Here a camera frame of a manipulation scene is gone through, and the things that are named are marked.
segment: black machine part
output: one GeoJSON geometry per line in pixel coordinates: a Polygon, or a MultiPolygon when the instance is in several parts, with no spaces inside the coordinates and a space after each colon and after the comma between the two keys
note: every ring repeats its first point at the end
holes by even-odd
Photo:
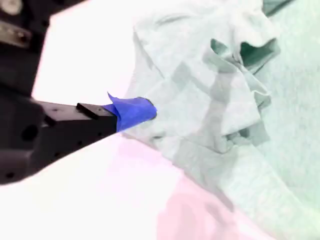
{"type": "Polygon", "coordinates": [[[31,98],[52,14],[81,0],[0,0],[0,184],[25,179],[116,132],[101,106],[31,98]]]}

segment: blue painter's tape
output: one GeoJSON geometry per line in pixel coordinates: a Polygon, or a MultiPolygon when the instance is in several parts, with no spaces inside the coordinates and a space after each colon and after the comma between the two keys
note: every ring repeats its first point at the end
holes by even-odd
{"type": "Polygon", "coordinates": [[[117,116],[117,132],[154,119],[157,116],[156,107],[146,98],[120,99],[110,94],[109,98],[113,104],[103,107],[117,116]]]}

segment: crumpled towel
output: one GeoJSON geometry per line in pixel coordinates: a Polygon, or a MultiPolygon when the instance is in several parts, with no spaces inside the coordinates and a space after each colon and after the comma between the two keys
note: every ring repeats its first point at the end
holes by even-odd
{"type": "Polygon", "coordinates": [[[262,8],[262,0],[189,0],[140,21],[126,97],[145,97],[158,112],[126,133],[204,188],[218,185],[278,239],[312,239],[320,236],[313,213],[238,135],[261,120],[258,105],[270,94],[253,75],[278,51],[262,8]]]}

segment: pink surface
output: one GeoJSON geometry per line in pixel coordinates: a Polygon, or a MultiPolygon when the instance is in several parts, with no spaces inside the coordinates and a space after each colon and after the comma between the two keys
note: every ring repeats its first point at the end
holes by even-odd
{"type": "MultiPolygon", "coordinates": [[[[143,6],[91,0],[53,17],[33,96],[70,105],[123,96],[143,6]]],[[[267,239],[157,151],[119,134],[0,187],[0,199],[6,240],[267,239]]]]}

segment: mint green cloth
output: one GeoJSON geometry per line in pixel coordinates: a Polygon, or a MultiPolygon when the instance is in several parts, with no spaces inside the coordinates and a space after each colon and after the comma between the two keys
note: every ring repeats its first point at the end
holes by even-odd
{"type": "Polygon", "coordinates": [[[319,9],[319,0],[298,0],[272,17],[281,31],[278,38],[281,54],[256,75],[271,91],[272,103],[262,110],[263,126],[251,127],[248,137],[301,204],[317,214],[320,214],[319,9]],[[261,141],[266,135],[269,140],[261,141]]]}

